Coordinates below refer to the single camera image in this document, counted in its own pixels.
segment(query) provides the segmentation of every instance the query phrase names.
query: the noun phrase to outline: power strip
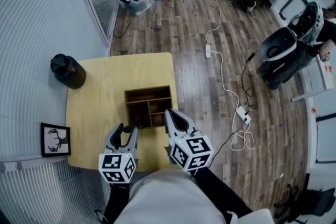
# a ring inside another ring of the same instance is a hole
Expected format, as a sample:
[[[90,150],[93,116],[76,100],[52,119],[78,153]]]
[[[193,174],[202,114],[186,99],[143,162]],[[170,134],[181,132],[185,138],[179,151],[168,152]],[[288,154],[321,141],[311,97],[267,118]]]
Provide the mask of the power strip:
[[[210,45],[205,45],[205,58],[209,59],[211,57],[211,48]]]
[[[241,118],[242,121],[245,121],[245,124],[249,124],[251,122],[251,117],[249,115],[245,115],[246,111],[242,106],[238,107],[237,114]]]

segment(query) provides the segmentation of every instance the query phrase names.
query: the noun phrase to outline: wooden organizer box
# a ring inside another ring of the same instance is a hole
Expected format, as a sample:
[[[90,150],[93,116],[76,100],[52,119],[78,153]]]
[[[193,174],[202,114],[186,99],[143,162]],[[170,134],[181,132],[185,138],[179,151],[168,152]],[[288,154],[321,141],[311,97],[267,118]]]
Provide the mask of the wooden organizer box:
[[[172,107],[169,86],[125,91],[129,124],[144,120],[145,127],[164,126],[164,111]]]

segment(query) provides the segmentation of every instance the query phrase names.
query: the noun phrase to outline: white cable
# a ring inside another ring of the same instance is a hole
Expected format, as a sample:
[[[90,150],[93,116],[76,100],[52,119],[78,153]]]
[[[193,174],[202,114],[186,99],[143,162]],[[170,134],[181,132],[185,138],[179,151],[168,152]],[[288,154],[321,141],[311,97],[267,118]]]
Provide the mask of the white cable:
[[[215,30],[219,29],[220,26],[221,26],[220,24],[221,24],[222,10],[221,10],[221,6],[219,5],[219,2],[218,2],[217,0],[215,0],[215,1],[217,2],[218,8],[219,8],[219,23],[218,23],[218,27],[217,27],[217,28],[211,29],[211,30],[209,30],[209,31],[206,33],[206,35],[205,35],[205,39],[206,39],[206,43],[207,43],[208,45],[210,45],[209,42],[208,42],[208,34],[209,34],[210,32],[212,32],[212,31],[215,31]],[[236,117],[236,115],[237,115],[237,109],[238,109],[238,106],[239,106],[239,101],[240,101],[240,99],[239,99],[239,96],[238,96],[235,92],[233,92],[233,91],[231,91],[231,90],[228,90],[228,89],[225,89],[225,86],[224,86],[224,79],[223,79],[223,60],[224,60],[224,56],[223,56],[220,52],[218,52],[218,51],[212,51],[212,50],[211,50],[210,52],[213,52],[213,53],[215,53],[215,54],[219,54],[219,55],[221,56],[221,58],[222,58],[222,61],[221,61],[221,63],[220,63],[220,75],[221,75],[221,78],[222,78],[222,86],[223,86],[224,91],[233,93],[233,94],[237,97],[236,111],[235,111],[235,113],[234,113],[234,115],[233,115],[233,119],[232,119],[232,132],[234,133],[234,136],[233,136],[233,138],[232,138],[232,140],[231,140],[230,148],[231,148],[231,150],[233,150],[233,151],[242,151],[242,150],[245,149],[245,147],[247,147],[248,149],[252,150],[252,149],[254,148],[254,145],[255,145],[255,144],[254,144],[253,134],[252,134],[251,132],[248,132],[248,130],[249,130],[249,128],[250,128],[250,123],[248,124],[247,129],[246,129],[245,131],[241,131],[241,130],[238,130],[237,132],[234,131],[235,117]],[[252,147],[249,147],[248,144],[247,144],[247,141],[246,141],[246,138],[245,138],[246,134],[250,134],[250,135],[251,135],[251,139],[252,139],[252,143],[253,143],[253,146],[252,146]],[[237,135],[238,137],[241,137],[241,138],[244,139],[244,147],[243,147],[243,148],[234,149],[234,148],[232,147],[232,143],[233,143],[233,140],[235,139],[235,136],[236,136],[236,135]]]
[[[238,106],[239,106],[239,101],[240,101],[240,99],[239,99],[239,96],[238,96],[235,92],[226,89],[225,86],[224,86],[224,79],[223,79],[223,60],[224,60],[224,56],[223,56],[220,52],[218,52],[218,51],[213,51],[213,50],[211,50],[210,52],[213,52],[213,53],[215,53],[215,54],[219,54],[219,55],[221,56],[221,58],[222,58],[221,63],[220,63],[220,75],[221,75],[222,86],[223,86],[224,91],[233,93],[233,94],[237,97],[236,110],[235,110],[235,113],[234,113],[234,115],[233,115],[233,118],[232,118],[232,125],[231,125],[232,132],[234,133],[234,136],[233,136],[233,138],[232,138],[232,140],[231,140],[230,148],[231,148],[231,150],[233,150],[233,151],[242,151],[242,150],[245,149],[245,147],[247,147],[248,149],[252,150],[252,149],[254,148],[254,138],[253,138],[253,134],[252,134],[251,132],[248,132],[248,130],[249,130],[249,128],[250,128],[250,124],[248,124],[247,129],[246,129],[245,131],[241,131],[241,130],[239,130],[239,131],[237,131],[237,132],[234,131],[234,123],[235,123],[235,118],[236,118],[236,115],[237,115],[237,109],[238,109]],[[252,147],[249,147],[248,144],[247,144],[246,137],[245,137],[246,134],[250,134],[250,135],[251,135],[251,139],[252,139],[252,143],[253,143],[253,146],[252,146]],[[235,136],[236,136],[236,135],[239,136],[239,137],[241,137],[242,139],[244,139],[244,147],[243,147],[243,148],[234,149],[234,148],[232,147],[232,143],[233,143],[233,140],[235,139]]]
[[[222,10],[221,10],[221,6],[219,5],[219,3],[218,3],[218,1],[217,0],[215,0],[216,2],[217,2],[217,5],[218,5],[218,8],[219,8],[219,23],[218,23],[218,27],[217,28],[214,28],[214,29],[211,29],[211,30],[209,30],[208,32],[206,32],[206,35],[205,35],[205,40],[206,40],[206,43],[207,44],[209,44],[209,42],[208,42],[208,34],[210,33],[210,32],[212,32],[212,31],[215,31],[215,30],[217,30],[217,29],[219,29],[220,28],[220,24],[221,24],[221,17],[222,17]]]

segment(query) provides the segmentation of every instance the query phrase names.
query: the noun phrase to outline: framed picture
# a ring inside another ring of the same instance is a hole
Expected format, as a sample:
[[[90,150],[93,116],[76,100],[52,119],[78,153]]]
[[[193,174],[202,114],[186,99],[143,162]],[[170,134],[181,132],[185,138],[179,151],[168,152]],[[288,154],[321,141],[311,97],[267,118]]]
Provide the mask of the framed picture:
[[[42,157],[70,155],[70,127],[41,122],[41,154]]]

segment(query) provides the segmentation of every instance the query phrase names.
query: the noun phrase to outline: white sneaker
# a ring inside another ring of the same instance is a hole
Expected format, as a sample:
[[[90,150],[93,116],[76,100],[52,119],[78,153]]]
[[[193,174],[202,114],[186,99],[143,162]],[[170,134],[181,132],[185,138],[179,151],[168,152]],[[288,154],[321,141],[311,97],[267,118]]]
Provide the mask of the white sneaker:
[[[246,12],[251,13],[256,5],[257,3],[254,1],[254,5],[252,7],[247,7]]]

